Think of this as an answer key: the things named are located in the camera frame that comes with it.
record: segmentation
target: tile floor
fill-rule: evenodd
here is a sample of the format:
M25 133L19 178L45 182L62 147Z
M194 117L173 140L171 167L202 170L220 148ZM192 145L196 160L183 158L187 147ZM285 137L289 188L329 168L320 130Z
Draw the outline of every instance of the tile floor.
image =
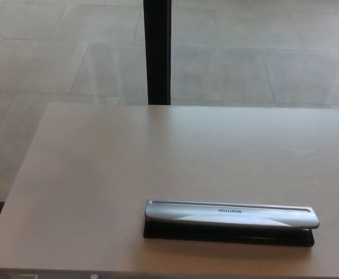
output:
M173 0L172 104L339 108L339 0ZM142 0L0 0L0 200L49 102L145 105Z

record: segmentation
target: beige table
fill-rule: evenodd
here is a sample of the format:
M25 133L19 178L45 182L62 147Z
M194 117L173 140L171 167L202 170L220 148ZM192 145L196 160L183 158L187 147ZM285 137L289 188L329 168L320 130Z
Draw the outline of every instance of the beige table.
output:
M312 206L309 248L144 239L147 198ZM48 107L0 269L339 277L339 110Z

